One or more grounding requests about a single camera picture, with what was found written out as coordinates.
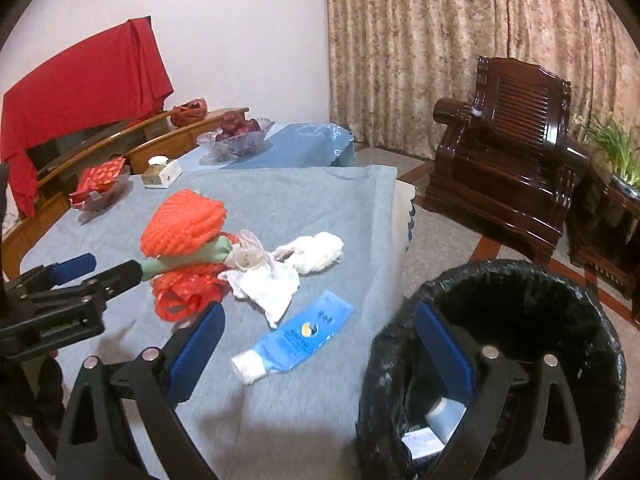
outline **orange mesh net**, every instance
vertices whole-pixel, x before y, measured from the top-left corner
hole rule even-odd
[[[193,253],[220,233],[225,218],[224,203],[183,189],[151,217],[140,249],[149,258]]]

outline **blue gripper pad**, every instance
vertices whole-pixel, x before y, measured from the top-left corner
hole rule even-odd
[[[191,397],[225,331],[225,310],[216,303],[196,322],[198,325],[169,369],[170,386],[166,399],[173,408]]]
[[[49,271],[49,284],[50,286],[64,285],[89,272],[94,272],[95,264],[95,256],[91,253],[55,264]]]
[[[469,406],[476,398],[474,369],[436,313],[426,303],[415,312],[420,341],[438,371],[449,398]]]

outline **plant pot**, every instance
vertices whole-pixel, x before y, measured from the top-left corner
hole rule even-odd
[[[629,198],[632,198],[633,200],[637,200],[638,198],[640,198],[640,190],[637,190],[631,184],[626,182],[617,173],[613,173],[611,175],[611,181],[614,182],[616,186],[620,188],[620,191],[622,191]]]

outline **light blue tablecloth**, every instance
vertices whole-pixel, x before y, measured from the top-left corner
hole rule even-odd
[[[141,258],[140,236],[149,218],[179,189],[201,189],[228,210],[225,229],[251,229],[268,250],[301,235],[329,231],[344,241],[340,262],[303,276],[284,320],[325,289],[354,306],[344,329],[288,374],[244,387],[230,359],[269,331],[263,314],[246,301],[225,298],[226,330],[191,399],[176,410],[204,459],[221,480],[357,480],[353,448],[358,399],[372,338],[397,305],[392,299],[392,211],[395,168],[307,168],[200,171],[169,189],[133,189],[86,225],[70,210],[22,261],[22,270],[62,262],[91,251],[101,272]],[[142,283],[109,302],[105,332],[60,349],[65,382],[74,384],[89,355],[105,362],[134,358],[162,346],[174,329],[154,313],[150,285]],[[151,475],[166,478],[132,402],[125,403],[134,439]]]
[[[217,165],[200,163],[208,151],[199,146],[180,157],[180,166],[183,173],[222,168],[254,170],[355,166],[353,134],[336,124],[274,124],[265,143],[265,149],[258,155]]]

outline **dark wooden armchair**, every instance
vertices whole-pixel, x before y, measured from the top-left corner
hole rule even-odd
[[[433,109],[447,129],[426,208],[546,264],[589,167],[567,136],[570,103],[571,83],[541,66],[480,57],[474,102],[443,98]]]

